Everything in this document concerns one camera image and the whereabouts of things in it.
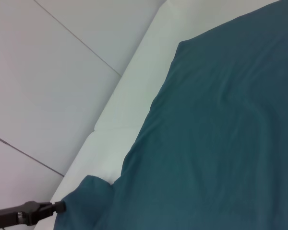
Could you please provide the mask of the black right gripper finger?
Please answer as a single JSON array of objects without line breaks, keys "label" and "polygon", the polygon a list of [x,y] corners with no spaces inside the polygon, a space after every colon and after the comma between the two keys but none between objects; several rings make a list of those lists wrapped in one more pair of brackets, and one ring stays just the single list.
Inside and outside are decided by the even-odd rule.
[{"label": "black right gripper finger", "polygon": [[29,201],[23,205],[1,209],[0,227],[10,227],[15,225],[36,225],[40,220],[48,218],[53,213],[63,213],[66,211],[64,201],[39,203]]}]

